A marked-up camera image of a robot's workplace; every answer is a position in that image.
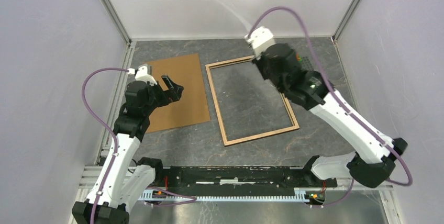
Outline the wooden picture frame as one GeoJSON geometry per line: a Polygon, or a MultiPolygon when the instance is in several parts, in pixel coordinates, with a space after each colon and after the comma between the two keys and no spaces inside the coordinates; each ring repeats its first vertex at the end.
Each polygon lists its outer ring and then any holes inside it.
{"type": "Polygon", "coordinates": [[[262,82],[252,56],[205,66],[224,146],[299,129],[290,102],[262,82]]]}

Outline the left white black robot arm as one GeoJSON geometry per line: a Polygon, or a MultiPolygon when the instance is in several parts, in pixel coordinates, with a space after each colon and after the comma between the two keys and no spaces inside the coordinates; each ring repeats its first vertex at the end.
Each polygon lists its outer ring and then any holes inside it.
{"type": "Polygon", "coordinates": [[[112,129],[113,143],[93,189],[84,201],[77,201],[72,215],[77,223],[128,223],[129,214],[149,186],[164,181],[162,162],[141,158],[129,179],[126,175],[155,109],[181,99],[184,87],[162,76],[163,90],[152,76],[138,77],[125,90],[125,102],[112,129]]]}

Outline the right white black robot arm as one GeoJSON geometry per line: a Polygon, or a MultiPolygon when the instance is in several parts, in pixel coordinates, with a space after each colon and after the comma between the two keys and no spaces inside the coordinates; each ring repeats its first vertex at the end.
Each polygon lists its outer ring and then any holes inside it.
{"type": "Polygon", "coordinates": [[[329,124],[354,148],[339,156],[313,156],[302,172],[306,185],[341,177],[376,188],[389,179],[408,146],[404,139],[393,139],[371,126],[321,73],[304,69],[287,43],[255,49],[252,63],[279,93],[329,124]]]}

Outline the grey building block baseplate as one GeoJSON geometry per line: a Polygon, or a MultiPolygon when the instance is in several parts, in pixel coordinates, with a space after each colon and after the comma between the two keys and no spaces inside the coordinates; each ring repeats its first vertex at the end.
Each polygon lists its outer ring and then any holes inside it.
{"type": "Polygon", "coordinates": [[[303,58],[304,58],[303,62],[299,61],[302,73],[306,74],[308,72],[314,71],[314,67],[310,59],[308,57],[303,57],[303,58]]]}

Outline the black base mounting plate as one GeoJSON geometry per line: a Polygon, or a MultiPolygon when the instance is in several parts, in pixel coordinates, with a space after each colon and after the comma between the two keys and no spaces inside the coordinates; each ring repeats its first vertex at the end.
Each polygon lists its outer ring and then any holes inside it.
{"type": "Polygon", "coordinates": [[[320,180],[292,166],[171,166],[152,186],[186,196],[292,196],[295,188],[336,188],[336,179],[320,180]]]}

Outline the aluminium rail frame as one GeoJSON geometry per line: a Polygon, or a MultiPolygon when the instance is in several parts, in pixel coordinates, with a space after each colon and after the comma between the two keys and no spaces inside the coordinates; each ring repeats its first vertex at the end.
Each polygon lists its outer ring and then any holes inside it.
{"type": "MultiPolygon", "coordinates": [[[[80,187],[92,187],[100,173],[100,166],[85,167],[80,187]]],[[[308,175],[308,171],[303,171],[301,167],[292,166],[172,166],[164,167],[164,177],[168,177],[167,187],[179,187],[188,184],[194,185],[279,185],[279,188],[300,188],[316,189],[321,188],[321,180],[308,175]]],[[[337,177],[326,180],[326,186],[330,190],[345,190],[350,184],[349,179],[337,177]]],[[[377,190],[393,191],[394,187],[388,183],[383,183],[376,188],[368,188],[355,182],[354,190],[377,190]]]]}

